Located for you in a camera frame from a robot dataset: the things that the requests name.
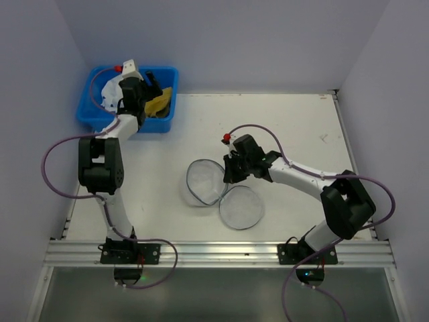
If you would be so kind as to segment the yellow bra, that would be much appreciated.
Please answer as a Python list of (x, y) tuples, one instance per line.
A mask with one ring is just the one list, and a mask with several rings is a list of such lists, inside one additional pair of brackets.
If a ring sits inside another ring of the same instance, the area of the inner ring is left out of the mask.
[(145, 114), (150, 118), (165, 118), (170, 110), (170, 102), (172, 99), (172, 87), (166, 87), (162, 95), (155, 97), (145, 104)]

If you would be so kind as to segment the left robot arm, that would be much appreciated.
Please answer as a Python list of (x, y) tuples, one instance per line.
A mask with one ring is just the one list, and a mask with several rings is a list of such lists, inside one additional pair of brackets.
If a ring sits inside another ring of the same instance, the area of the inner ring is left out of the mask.
[(148, 102), (162, 96), (163, 90), (152, 71), (142, 75), (137, 70), (121, 68), (119, 86), (122, 105), (113, 121), (100, 133), (78, 142), (78, 181), (86, 187), (88, 199), (97, 200), (105, 214), (107, 239), (136, 242), (135, 230), (125, 210), (121, 187), (125, 170), (121, 144), (136, 134), (145, 122)]

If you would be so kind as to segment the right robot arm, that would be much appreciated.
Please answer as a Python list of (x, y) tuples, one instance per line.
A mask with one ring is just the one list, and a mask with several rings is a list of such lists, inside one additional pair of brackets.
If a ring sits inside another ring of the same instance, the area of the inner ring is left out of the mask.
[(249, 134), (234, 138), (227, 133), (222, 143), (229, 148), (223, 157), (225, 183), (239, 183), (254, 176), (287, 185), (321, 202), (324, 220), (298, 242), (307, 256), (338, 239), (352, 239), (376, 211), (375, 203), (354, 172), (346, 170), (339, 178), (335, 174), (331, 178), (330, 173), (312, 168), (300, 171), (279, 152), (264, 152)]

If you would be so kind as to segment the white bra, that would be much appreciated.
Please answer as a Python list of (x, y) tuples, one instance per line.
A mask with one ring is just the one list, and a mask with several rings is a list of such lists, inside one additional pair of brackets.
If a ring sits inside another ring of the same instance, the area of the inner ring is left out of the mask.
[(101, 106), (107, 111), (116, 113), (117, 106), (120, 99), (123, 98), (119, 81), (122, 80), (122, 76), (118, 75), (108, 80), (101, 90), (102, 103)]

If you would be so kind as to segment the white mesh laundry bag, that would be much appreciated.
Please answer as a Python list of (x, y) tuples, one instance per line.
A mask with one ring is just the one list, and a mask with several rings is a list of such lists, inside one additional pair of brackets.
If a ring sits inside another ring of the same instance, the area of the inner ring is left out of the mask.
[(192, 207), (217, 206), (221, 221), (231, 229), (250, 229), (263, 218), (264, 202), (248, 186), (223, 182), (225, 174), (224, 167), (214, 160), (191, 162), (182, 177), (182, 197)]

